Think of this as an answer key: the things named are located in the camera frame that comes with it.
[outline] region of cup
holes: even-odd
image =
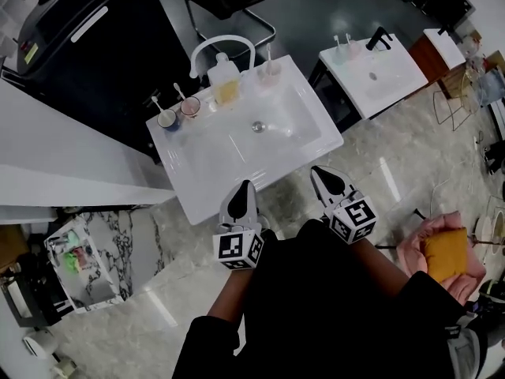
[[[177,114],[175,114],[174,110],[163,110],[163,112],[160,112],[158,115],[158,125],[165,130],[174,132],[179,129],[181,123],[179,122],[179,118],[177,117]]]
[[[196,97],[188,97],[181,103],[181,113],[187,117],[194,118],[200,110],[200,100]]]

